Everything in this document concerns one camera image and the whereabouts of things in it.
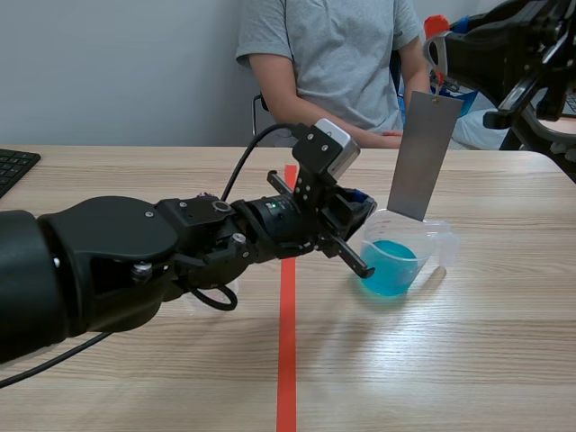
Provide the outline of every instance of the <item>cable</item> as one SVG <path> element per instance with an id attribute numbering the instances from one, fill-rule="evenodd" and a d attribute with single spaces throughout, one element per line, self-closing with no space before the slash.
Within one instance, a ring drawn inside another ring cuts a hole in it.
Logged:
<path id="1" fill-rule="evenodd" d="M 20 383 L 28 378 L 32 378 L 34 375 L 41 374 L 42 372 L 49 370 L 51 367 L 56 366 L 65 360 L 68 360 L 71 356 L 75 356 L 76 354 L 81 353 L 85 349 L 96 345 L 98 342 L 108 338 L 111 335 L 112 333 L 101 333 L 100 335 L 86 341 L 84 344 L 78 345 L 77 347 L 70 349 L 66 353 L 60 354 L 58 357 L 54 357 L 53 359 L 49 360 L 46 363 L 33 367 L 28 371 L 18 373 L 17 375 L 11 376 L 10 378 L 6 378 L 5 380 L 0 381 L 0 389 Z"/>
<path id="2" fill-rule="evenodd" d="M 226 189 L 224 189 L 224 193 L 222 194 L 222 200 L 223 201 L 228 200 L 228 197 L 230 196 L 230 192 L 232 191 L 232 187 L 234 187 L 234 184 L 236 183 L 236 180 L 238 179 L 240 171 L 242 170 L 242 168 L 244 167 L 244 164 L 246 164 L 246 161 L 250 157 L 250 154 L 254 151 L 254 149 L 257 147 L 257 145 L 260 143 L 260 141 L 262 141 L 266 136 L 270 135 L 272 132 L 279 131 L 281 129 L 287 129 L 288 131 L 292 132 L 293 134 L 296 134 L 299 130 L 299 126 L 297 126 L 295 124 L 291 124 L 291 123 L 278 123 L 278 124 L 275 124 L 273 126 L 270 126 L 267 129 L 262 130 L 262 132 L 260 132 L 258 135 L 256 135 L 254 137 L 254 139 L 252 139 L 252 141 L 248 144 L 248 147 L 246 148 L 244 155 L 242 155 L 242 157 L 240 158 L 240 161 L 236 165 L 236 168 L 234 168 L 234 172 L 232 173 L 232 176 L 230 177 L 230 180 L 228 181 L 228 184 L 226 185 Z"/>

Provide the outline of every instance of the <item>red tape line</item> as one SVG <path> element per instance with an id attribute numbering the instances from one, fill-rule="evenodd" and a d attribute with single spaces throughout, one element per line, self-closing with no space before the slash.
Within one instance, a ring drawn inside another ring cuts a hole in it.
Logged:
<path id="1" fill-rule="evenodd" d="M 297 175 L 296 166 L 286 166 L 291 188 Z M 276 432 L 296 432 L 296 259 L 285 259 L 281 272 Z"/>

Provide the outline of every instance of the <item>black keyboard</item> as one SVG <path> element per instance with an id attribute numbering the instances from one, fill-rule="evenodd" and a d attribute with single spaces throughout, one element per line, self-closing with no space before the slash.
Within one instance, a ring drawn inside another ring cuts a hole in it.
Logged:
<path id="1" fill-rule="evenodd" d="M 0 149 L 0 198 L 38 163 L 40 155 Z"/>
<path id="2" fill-rule="evenodd" d="M 576 94 L 568 94 L 566 96 L 566 103 L 576 114 Z"/>

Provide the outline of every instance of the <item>clear plastic measuring cup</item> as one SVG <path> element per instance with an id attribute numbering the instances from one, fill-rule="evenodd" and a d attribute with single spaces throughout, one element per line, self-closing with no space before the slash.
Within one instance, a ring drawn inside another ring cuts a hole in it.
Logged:
<path id="1" fill-rule="evenodd" d="M 438 255 L 439 264 L 449 267 L 459 248 L 460 239 L 446 222 L 419 222 L 391 211 L 377 211 L 366 223 L 361 253 L 376 271 L 362 282 L 380 295 L 404 294 L 432 256 Z"/>

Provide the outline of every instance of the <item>gray metal plate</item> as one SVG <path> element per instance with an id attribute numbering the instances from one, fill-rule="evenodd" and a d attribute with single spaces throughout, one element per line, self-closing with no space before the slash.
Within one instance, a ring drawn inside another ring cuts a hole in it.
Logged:
<path id="1" fill-rule="evenodd" d="M 392 181 L 389 211 L 424 220 L 462 103 L 414 92 Z"/>

